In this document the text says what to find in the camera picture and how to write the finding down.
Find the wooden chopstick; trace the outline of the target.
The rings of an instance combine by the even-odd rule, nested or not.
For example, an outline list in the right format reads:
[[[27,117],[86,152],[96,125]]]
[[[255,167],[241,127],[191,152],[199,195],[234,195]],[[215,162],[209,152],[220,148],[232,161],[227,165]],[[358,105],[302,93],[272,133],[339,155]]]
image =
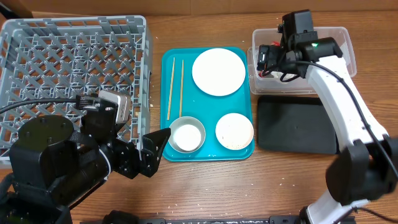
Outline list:
[[[168,102],[168,108],[167,108],[167,121],[170,120],[170,112],[171,112],[171,107],[172,107],[172,92],[173,92],[173,86],[174,86],[174,73],[175,73],[175,57],[173,58],[172,73],[171,73],[171,77],[170,77],[170,90],[169,90],[169,102]]]
[[[181,77],[180,77],[180,101],[179,101],[179,118],[182,117],[182,108],[183,108],[183,83],[184,83],[184,72],[185,70],[185,62],[182,60],[182,68],[181,68]]]

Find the small white plate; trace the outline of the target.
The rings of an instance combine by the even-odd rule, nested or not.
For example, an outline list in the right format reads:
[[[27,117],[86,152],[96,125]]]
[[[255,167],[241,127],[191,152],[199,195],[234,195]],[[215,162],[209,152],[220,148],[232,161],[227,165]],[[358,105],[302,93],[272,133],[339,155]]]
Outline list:
[[[250,145],[254,138],[254,128],[244,115],[228,113],[218,120],[215,134],[223,147],[237,151]]]

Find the red snack wrapper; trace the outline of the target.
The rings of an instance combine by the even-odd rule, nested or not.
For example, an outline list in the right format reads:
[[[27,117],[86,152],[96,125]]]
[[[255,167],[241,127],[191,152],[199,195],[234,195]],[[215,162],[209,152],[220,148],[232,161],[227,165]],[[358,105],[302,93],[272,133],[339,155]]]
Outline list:
[[[279,42],[273,41],[271,45],[280,46]]]

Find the small white cup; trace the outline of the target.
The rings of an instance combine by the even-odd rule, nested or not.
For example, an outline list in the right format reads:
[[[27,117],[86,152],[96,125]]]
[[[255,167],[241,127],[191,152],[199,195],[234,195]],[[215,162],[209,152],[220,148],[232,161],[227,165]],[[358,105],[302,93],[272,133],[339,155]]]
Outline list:
[[[193,152],[201,144],[201,132],[192,124],[185,124],[177,128],[174,133],[176,148],[182,152]]]

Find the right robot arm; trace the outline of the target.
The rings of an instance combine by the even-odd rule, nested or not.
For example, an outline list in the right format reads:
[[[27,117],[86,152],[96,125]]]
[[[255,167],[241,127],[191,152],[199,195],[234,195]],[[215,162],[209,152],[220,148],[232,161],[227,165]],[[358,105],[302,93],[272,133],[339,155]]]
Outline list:
[[[316,91],[335,129],[340,154],[326,171],[326,192],[304,207],[297,223],[341,223],[351,213],[392,193],[397,186],[397,140],[371,114],[348,74],[335,39],[319,38],[311,12],[283,16],[279,45],[261,45],[262,76],[282,82],[305,79]]]

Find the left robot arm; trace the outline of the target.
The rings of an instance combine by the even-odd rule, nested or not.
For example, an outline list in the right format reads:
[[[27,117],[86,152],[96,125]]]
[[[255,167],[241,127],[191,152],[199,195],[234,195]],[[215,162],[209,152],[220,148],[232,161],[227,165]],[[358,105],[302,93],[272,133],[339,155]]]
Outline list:
[[[1,181],[1,223],[71,223],[70,211],[110,173],[152,177],[171,130],[144,135],[138,150],[116,137],[121,127],[114,109],[88,111],[79,131],[57,115],[24,124],[10,148],[12,173]]]

